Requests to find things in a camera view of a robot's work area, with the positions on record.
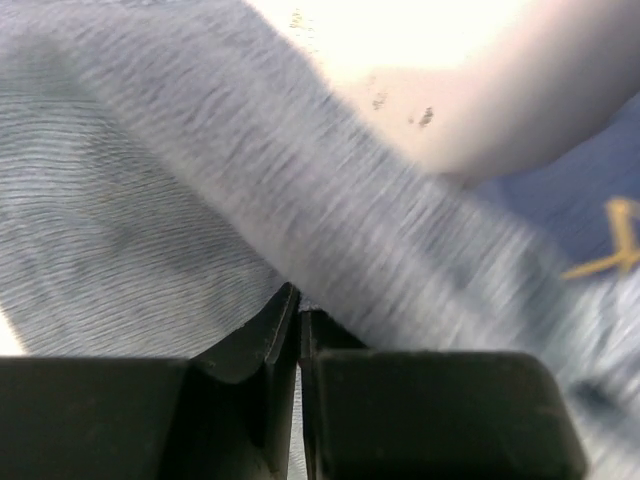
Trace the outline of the white pillow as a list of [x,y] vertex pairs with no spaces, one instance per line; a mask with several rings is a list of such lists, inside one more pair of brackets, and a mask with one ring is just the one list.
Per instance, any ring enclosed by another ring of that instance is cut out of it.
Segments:
[[639,88],[635,1],[258,1],[381,136],[471,181],[554,161]]

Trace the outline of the blue patterned pillowcase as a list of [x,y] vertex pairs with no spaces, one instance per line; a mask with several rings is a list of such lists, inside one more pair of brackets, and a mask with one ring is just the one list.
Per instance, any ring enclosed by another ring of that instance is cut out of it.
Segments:
[[1,5],[1,314],[28,354],[196,354],[284,282],[359,339],[516,350],[639,475],[639,279],[571,283],[411,167],[242,1]]

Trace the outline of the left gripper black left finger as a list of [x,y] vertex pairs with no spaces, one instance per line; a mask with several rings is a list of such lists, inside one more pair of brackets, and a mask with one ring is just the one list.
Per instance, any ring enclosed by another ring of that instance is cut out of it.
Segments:
[[191,359],[5,358],[5,479],[283,479],[299,294]]

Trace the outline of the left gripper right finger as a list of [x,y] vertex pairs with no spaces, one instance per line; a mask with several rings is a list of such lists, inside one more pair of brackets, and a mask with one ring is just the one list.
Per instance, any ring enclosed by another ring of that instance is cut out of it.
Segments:
[[582,479],[561,393],[535,358],[379,352],[321,312],[300,317],[312,479]]

